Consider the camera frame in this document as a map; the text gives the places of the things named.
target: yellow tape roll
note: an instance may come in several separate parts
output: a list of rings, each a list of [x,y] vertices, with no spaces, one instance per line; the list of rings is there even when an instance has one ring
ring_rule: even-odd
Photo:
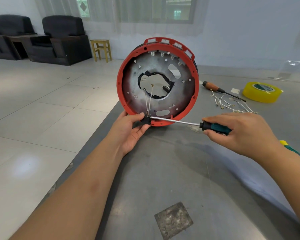
[[[281,93],[280,88],[257,81],[248,82],[242,92],[247,98],[261,103],[274,103]]]

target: round center hole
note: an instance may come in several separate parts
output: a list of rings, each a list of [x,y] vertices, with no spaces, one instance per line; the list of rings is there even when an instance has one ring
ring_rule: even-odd
[[[163,87],[169,86],[168,82],[164,80],[163,76],[160,74],[155,74],[152,76],[143,75],[140,80],[141,89],[146,89],[148,93],[151,93],[152,85],[153,91],[152,95],[157,95],[159,97],[166,96],[168,94],[167,91],[163,89]]]

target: gray square patch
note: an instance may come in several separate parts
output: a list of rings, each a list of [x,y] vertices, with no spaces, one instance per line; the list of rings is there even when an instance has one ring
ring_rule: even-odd
[[[168,240],[193,224],[182,202],[154,215],[163,240]]]

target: curtain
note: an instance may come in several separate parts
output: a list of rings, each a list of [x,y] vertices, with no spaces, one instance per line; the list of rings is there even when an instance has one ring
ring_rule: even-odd
[[[35,0],[40,16],[81,17],[87,33],[197,36],[209,0]]]

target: red plastic frame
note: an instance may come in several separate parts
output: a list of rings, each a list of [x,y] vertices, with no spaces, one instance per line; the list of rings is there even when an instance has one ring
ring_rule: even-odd
[[[188,104],[188,106],[181,112],[179,113],[176,117],[173,118],[171,115],[171,119],[174,120],[181,120],[184,116],[186,116],[189,111],[193,108],[194,104],[196,103],[198,93],[199,93],[199,75],[197,72],[197,69],[193,63],[195,59],[195,55],[189,50],[184,44],[170,39],[170,38],[164,38],[164,37],[153,37],[146,39],[144,41],[144,44],[135,50],[133,50],[127,58],[123,61],[121,64],[121,67],[118,72],[117,76],[117,92],[118,92],[118,97],[119,100],[124,107],[125,111],[130,114],[130,115],[135,115],[137,114],[134,110],[132,110],[129,106],[129,103],[125,100],[124,98],[124,93],[122,91],[122,78],[123,78],[123,71],[128,62],[132,59],[135,58],[142,53],[146,53],[148,51],[153,51],[153,50],[160,50],[160,51],[167,51],[171,52],[172,54],[180,57],[185,64],[188,66],[192,77],[195,80],[195,87],[194,87],[194,94]],[[152,120],[151,125],[152,126],[165,126],[165,125],[170,125],[173,124],[173,122],[168,122],[168,121],[163,121],[163,120]]]

